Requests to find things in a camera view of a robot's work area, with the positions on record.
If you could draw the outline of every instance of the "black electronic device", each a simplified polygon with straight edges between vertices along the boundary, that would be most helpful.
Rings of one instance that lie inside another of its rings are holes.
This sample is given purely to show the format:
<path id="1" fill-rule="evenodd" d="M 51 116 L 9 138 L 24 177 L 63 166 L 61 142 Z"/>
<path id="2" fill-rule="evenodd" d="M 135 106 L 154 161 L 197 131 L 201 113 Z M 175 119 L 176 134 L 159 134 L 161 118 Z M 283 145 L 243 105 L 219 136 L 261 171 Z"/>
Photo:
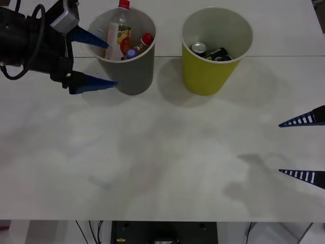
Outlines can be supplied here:
<path id="1" fill-rule="evenodd" d="M 216 222 L 113 221 L 111 244 L 218 244 Z"/>
<path id="2" fill-rule="evenodd" d="M 73 71 L 72 42 L 82 42 L 102 48 L 110 45 L 82 29 L 79 23 L 78 1 L 59 0 L 47 12 L 36 6 L 32 16 L 16 10 L 0 8 L 0 70 L 9 80 L 21 78 L 28 70 L 47 73 L 53 81 L 69 88 L 70 94 L 114 87 L 107 81 Z M 6 66 L 24 66 L 21 73 L 10 76 Z"/>

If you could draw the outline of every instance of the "robotic arm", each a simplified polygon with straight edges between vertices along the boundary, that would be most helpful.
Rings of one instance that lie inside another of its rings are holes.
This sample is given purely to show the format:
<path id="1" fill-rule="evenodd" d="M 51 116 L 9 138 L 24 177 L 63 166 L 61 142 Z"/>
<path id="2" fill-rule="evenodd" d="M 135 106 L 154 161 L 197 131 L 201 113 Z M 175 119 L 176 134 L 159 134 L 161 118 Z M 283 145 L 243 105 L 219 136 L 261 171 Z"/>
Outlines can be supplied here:
<path id="1" fill-rule="evenodd" d="M 53 81 L 69 88 L 70 94 L 114 87 L 117 82 L 107 81 L 73 71 L 72 42 L 82 42 L 102 48 L 110 45 L 101 38 L 78 26 L 77 0 L 59 0 L 45 12 L 36 6 L 32 16 L 0 8 L 0 70 L 10 80 L 21 78 L 28 70 L 50 75 Z M 40 19 L 36 18 L 41 11 Z M 24 66 L 21 73 L 10 76 L 6 66 Z"/>

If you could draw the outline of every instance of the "paper cup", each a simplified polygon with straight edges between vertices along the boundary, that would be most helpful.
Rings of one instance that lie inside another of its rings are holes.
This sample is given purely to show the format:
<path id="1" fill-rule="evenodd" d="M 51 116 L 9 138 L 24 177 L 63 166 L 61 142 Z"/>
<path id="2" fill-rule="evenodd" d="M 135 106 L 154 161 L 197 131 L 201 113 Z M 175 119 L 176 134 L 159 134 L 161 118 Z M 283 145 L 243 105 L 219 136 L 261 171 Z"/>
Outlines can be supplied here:
<path id="1" fill-rule="evenodd" d="M 244 17 L 229 9 L 208 7 L 191 14 L 181 28 L 183 81 L 197 95 L 215 94 L 229 78 L 252 44 L 253 32 Z M 224 47 L 233 58 L 216 62 L 199 57 L 190 49 L 202 42 L 208 50 Z"/>
<path id="2" fill-rule="evenodd" d="M 106 40 L 110 19 L 115 12 L 116 9 L 112 9 L 98 16 L 90 24 L 89 32 Z M 150 33 L 155 38 L 156 26 L 147 14 L 130 8 L 128 19 L 132 28 L 131 45 L 139 44 L 141 37 L 145 33 Z M 101 63 L 105 66 L 110 78 L 114 81 L 121 81 L 119 85 L 115 86 L 118 90 L 127 95 L 137 95 L 148 89 L 152 83 L 154 47 L 155 40 L 145 52 L 135 58 L 126 60 L 105 59 L 104 49 L 94 46 L 89 46 L 89 49 L 94 56 L 102 61 Z"/>

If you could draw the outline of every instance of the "soda can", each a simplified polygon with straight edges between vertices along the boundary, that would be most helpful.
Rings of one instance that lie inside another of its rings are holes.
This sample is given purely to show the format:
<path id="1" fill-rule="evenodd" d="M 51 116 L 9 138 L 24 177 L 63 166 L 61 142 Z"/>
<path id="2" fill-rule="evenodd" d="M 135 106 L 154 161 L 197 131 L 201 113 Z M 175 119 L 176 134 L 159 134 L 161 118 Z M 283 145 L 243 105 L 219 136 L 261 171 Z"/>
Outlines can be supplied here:
<path id="1" fill-rule="evenodd" d="M 202 42 L 195 42 L 191 46 L 191 50 L 198 56 L 204 57 L 206 55 L 207 47 Z"/>
<path id="2" fill-rule="evenodd" d="M 220 47 L 220 48 L 210 52 L 204 58 L 206 58 L 207 60 L 215 60 L 217 57 L 224 57 L 226 55 L 228 55 L 228 51 L 225 48 Z"/>
<path id="3" fill-rule="evenodd" d="M 233 59 L 229 55 L 226 55 L 224 57 L 216 57 L 214 59 L 214 61 L 217 61 L 217 62 L 230 61 L 230 60 L 233 60 Z"/>

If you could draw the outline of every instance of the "red bottle cap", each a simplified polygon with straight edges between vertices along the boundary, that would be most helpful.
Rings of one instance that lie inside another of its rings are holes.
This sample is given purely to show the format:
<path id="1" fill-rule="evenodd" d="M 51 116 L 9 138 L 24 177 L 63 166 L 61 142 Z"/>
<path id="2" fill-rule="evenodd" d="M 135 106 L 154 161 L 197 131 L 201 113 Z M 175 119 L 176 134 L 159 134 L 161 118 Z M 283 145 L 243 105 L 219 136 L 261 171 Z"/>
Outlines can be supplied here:
<path id="1" fill-rule="evenodd" d="M 130 9 L 130 1 L 128 0 L 120 0 L 120 3 L 118 4 L 119 7 L 124 9 Z"/>
<path id="2" fill-rule="evenodd" d="M 141 38 L 141 41 L 143 44 L 150 46 L 150 44 L 153 42 L 153 36 L 149 33 L 144 34 L 144 36 Z"/>

